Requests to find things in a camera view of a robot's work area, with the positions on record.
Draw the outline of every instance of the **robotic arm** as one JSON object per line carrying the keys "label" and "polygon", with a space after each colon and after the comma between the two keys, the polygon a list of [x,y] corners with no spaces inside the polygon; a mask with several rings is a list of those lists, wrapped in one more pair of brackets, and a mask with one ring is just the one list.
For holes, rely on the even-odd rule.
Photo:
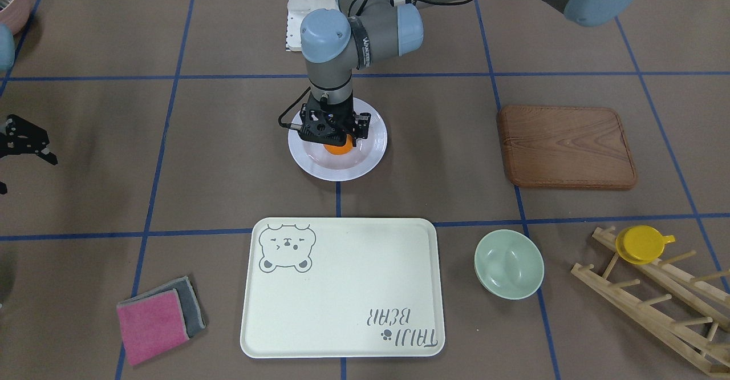
{"label": "robotic arm", "polygon": [[[339,10],[317,9],[302,21],[302,54],[310,78],[302,124],[279,125],[304,141],[342,146],[367,139],[370,115],[352,109],[352,70],[402,56],[423,42],[419,8],[472,0],[335,0]],[[543,0],[581,26],[603,24],[633,0]],[[307,94],[291,107],[294,107]]]}

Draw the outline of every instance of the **brown wooden tray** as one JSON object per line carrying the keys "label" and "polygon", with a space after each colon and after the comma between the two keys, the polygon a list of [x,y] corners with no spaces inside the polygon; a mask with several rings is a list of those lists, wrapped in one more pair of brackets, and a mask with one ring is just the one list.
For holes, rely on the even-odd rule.
{"label": "brown wooden tray", "polygon": [[519,187],[636,185],[618,113],[604,107],[509,105],[498,115],[504,169]]}

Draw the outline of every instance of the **pink towel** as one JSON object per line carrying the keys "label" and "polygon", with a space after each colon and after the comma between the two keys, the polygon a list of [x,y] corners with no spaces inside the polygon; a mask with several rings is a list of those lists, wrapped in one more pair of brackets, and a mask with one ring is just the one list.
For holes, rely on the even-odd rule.
{"label": "pink towel", "polygon": [[177,290],[117,306],[127,360],[138,365],[189,340]]}

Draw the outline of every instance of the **plate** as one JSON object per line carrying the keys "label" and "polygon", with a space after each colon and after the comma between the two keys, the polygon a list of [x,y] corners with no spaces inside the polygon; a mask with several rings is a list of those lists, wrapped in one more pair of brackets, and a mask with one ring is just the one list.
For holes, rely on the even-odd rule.
{"label": "plate", "polygon": [[482,286],[509,300],[532,296],[545,275],[537,246],[522,233],[508,229],[482,238],[474,253],[474,269]]}
{"label": "plate", "polygon": [[[354,110],[370,113],[370,130],[367,139],[358,139],[358,145],[344,155],[333,155],[324,144],[305,142],[296,131],[289,131],[289,151],[303,171],[322,180],[344,182],[365,175],[380,162],[388,145],[386,124],[372,106],[360,99],[354,99]],[[302,123],[299,113],[292,123]]]}
{"label": "plate", "polygon": [[444,342],[428,221],[268,218],[254,226],[240,334],[249,357],[428,357]]}

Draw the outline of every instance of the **table surface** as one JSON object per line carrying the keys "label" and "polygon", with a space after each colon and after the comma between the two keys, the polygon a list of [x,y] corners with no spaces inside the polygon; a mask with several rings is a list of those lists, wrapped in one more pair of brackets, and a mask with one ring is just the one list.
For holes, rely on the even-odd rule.
{"label": "table surface", "polygon": [[[59,164],[0,161],[3,380],[705,378],[569,271],[607,265],[595,227],[634,224],[675,235],[665,256],[695,249],[678,263],[690,273],[730,266],[730,0],[636,0],[592,29],[539,0],[424,9],[420,50],[355,74],[355,96],[383,115],[390,139],[372,172],[343,183],[300,170],[275,123],[307,85],[302,56],[284,50],[286,0],[31,1],[0,112],[46,128]],[[618,111],[636,187],[513,187],[496,128],[508,104]],[[269,216],[434,223],[443,351],[243,354],[250,232]],[[495,229],[540,248],[536,295],[502,300],[480,286],[474,249]],[[184,275],[208,328],[130,367],[115,304]],[[612,275],[636,277],[624,264]],[[628,291],[662,294],[650,282]]]}

